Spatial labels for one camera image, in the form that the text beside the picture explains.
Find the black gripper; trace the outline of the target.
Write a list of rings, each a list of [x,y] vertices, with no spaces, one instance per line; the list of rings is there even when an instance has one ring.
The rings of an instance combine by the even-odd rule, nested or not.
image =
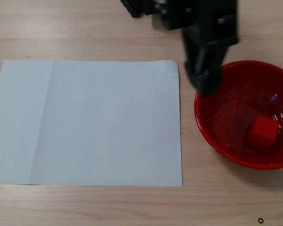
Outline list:
[[[186,53],[185,69],[203,97],[217,93],[222,81],[222,62],[228,47],[239,43],[237,14],[181,14]]]

